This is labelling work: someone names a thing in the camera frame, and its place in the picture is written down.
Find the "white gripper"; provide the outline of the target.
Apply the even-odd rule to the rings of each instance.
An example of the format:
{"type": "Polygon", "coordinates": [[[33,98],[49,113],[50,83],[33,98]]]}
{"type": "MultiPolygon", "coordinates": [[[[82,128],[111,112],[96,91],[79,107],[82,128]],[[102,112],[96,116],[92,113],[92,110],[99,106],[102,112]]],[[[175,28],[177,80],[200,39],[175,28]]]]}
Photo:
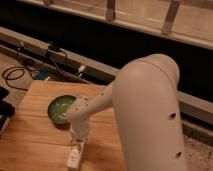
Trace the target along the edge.
{"type": "Polygon", "coordinates": [[[77,140],[82,141],[83,145],[88,144],[88,135],[89,135],[89,122],[73,122],[70,128],[71,137],[70,138],[70,147],[71,149],[77,146],[77,140]]]}

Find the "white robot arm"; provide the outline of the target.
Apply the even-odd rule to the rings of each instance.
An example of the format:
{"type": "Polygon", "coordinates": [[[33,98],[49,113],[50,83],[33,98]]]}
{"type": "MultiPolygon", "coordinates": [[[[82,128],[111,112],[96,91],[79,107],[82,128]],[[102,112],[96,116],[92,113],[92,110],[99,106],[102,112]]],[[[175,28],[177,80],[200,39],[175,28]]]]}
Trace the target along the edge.
{"type": "Polygon", "coordinates": [[[89,117],[112,107],[128,171],[188,171],[179,76],[178,65],[167,55],[129,62],[98,95],[76,100],[65,112],[73,138],[85,138],[89,117]]]}

